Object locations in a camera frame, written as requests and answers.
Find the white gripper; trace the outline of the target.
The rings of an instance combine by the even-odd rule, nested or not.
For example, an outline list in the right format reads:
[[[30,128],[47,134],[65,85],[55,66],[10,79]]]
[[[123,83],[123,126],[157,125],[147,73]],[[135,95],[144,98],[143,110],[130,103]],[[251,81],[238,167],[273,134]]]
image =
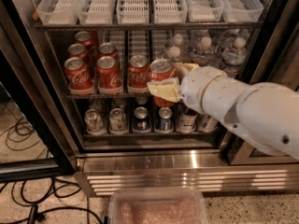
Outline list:
[[[175,63],[174,66],[177,77],[148,82],[150,94],[173,103],[182,97],[188,108],[203,114],[202,100],[207,87],[217,77],[226,77],[226,73],[212,66],[199,68],[197,63]]]

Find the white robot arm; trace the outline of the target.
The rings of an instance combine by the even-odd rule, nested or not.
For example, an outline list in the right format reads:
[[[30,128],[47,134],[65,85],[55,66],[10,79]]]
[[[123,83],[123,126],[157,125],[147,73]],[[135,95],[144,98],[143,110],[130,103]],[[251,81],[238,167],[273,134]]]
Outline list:
[[[299,160],[299,95],[285,86],[249,85],[211,66],[147,86],[156,97],[211,116],[265,154],[282,152]]]

